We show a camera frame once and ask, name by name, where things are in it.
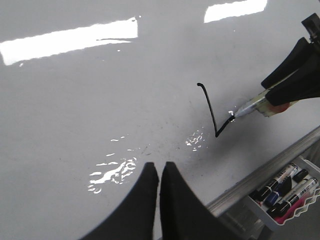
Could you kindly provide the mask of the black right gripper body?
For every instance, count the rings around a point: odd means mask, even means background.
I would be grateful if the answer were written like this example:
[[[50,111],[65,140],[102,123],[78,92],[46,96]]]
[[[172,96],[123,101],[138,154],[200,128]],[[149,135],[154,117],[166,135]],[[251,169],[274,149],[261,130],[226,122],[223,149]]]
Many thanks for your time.
[[[310,41],[315,44],[320,44],[320,17],[313,13],[302,22],[302,25],[307,30]]]

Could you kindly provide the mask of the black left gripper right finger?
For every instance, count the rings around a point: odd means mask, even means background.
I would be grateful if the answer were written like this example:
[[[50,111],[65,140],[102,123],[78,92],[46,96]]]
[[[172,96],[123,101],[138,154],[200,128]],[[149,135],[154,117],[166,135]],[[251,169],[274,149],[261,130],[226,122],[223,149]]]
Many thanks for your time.
[[[160,221],[164,240],[239,240],[201,203],[174,162],[167,162],[160,186]]]

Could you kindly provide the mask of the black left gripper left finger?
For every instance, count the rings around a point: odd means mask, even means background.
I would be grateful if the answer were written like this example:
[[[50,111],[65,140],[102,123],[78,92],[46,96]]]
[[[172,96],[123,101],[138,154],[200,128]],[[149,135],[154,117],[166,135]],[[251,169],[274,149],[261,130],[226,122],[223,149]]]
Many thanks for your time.
[[[136,183],[119,206],[83,240],[151,240],[159,177],[147,162]]]

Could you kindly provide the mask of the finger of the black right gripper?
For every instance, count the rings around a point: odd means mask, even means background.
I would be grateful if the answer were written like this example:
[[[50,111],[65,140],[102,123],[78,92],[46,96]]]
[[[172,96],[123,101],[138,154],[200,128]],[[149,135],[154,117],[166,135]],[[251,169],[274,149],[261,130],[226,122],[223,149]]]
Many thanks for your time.
[[[314,52],[314,46],[304,37],[300,38],[284,61],[262,82],[264,88],[270,88],[298,70]]]
[[[320,56],[313,54],[296,72],[268,91],[265,98],[273,106],[279,106],[319,96]]]

